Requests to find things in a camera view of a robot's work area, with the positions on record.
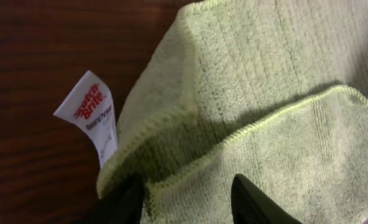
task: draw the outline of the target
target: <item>wooden table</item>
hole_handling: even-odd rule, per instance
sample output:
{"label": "wooden table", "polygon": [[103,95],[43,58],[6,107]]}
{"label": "wooden table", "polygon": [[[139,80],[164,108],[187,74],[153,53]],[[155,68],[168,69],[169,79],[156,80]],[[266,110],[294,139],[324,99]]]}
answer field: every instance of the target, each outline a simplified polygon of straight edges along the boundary
{"label": "wooden table", "polygon": [[96,202],[96,150],[52,114],[92,70],[118,117],[184,4],[0,0],[0,223],[70,223]]}

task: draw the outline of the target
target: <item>brown wooden surface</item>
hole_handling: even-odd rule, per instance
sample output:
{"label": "brown wooden surface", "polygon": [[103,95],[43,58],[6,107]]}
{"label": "brown wooden surface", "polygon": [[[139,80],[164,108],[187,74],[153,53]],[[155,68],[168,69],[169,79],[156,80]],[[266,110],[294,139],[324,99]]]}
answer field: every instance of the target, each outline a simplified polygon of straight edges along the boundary
{"label": "brown wooden surface", "polygon": [[96,150],[52,114],[92,70],[119,116],[184,2],[0,0],[0,223],[69,223],[96,202]]}

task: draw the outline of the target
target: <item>folded towel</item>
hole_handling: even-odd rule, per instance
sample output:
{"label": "folded towel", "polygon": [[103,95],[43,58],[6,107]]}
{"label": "folded towel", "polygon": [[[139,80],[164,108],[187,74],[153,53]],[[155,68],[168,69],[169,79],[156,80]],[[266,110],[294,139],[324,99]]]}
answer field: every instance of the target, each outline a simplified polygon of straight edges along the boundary
{"label": "folded towel", "polygon": [[143,223],[232,223],[242,173],[303,223],[360,223],[363,95],[368,1],[190,4],[127,97],[99,196],[136,173]]}

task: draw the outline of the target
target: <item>microfiber towel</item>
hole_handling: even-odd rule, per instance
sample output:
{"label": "microfiber towel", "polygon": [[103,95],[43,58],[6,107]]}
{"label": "microfiber towel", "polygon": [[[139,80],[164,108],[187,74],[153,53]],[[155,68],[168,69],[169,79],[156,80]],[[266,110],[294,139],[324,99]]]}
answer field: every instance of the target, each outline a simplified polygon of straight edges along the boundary
{"label": "microfiber towel", "polygon": [[303,223],[361,223],[368,1],[185,6],[117,131],[98,193],[140,174],[143,223],[232,223],[237,173]]}

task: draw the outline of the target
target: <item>white tag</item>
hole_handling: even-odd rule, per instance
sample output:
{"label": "white tag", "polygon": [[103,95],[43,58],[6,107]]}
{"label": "white tag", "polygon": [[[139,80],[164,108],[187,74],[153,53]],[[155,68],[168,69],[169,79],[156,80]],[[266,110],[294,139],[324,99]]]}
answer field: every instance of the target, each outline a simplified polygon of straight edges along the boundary
{"label": "white tag", "polygon": [[108,86],[87,71],[53,115],[77,125],[89,136],[103,168],[118,147],[114,103]]}

